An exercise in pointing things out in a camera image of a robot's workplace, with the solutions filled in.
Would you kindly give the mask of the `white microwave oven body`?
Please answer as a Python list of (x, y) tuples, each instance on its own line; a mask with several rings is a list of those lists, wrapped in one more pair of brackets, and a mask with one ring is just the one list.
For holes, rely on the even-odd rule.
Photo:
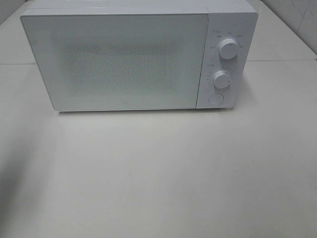
[[(21, 17), (172, 14), (208, 16), (198, 96), (192, 109), (233, 107), (258, 19), (258, 13), (245, 0), (36, 0)], [(232, 59), (223, 59), (218, 53), (218, 43), (226, 37), (234, 37), (239, 43), (238, 54)], [(213, 85), (212, 76), (219, 70), (231, 75), (231, 83), (224, 89)], [(215, 93), (224, 96), (219, 106), (209, 103), (209, 96)]]

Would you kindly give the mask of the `white microwave door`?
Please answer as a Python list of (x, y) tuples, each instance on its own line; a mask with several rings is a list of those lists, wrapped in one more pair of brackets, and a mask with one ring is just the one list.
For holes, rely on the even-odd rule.
[(196, 106), (206, 14), (25, 15), (21, 21), (56, 111)]

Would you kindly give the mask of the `round white door button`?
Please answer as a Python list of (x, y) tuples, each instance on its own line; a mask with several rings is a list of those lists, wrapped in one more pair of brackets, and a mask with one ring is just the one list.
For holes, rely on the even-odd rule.
[(223, 103), (224, 96), (220, 93), (215, 93), (209, 96), (209, 103), (214, 106), (219, 106)]

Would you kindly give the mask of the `white microwave knob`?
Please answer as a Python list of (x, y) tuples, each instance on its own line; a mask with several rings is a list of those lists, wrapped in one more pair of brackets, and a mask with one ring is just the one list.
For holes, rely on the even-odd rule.
[(214, 87), (224, 89), (231, 83), (231, 75), (227, 70), (219, 70), (212, 76)]
[(217, 48), (221, 58), (230, 60), (238, 54), (239, 43), (234, 37), (226, 37), (219, 41)]

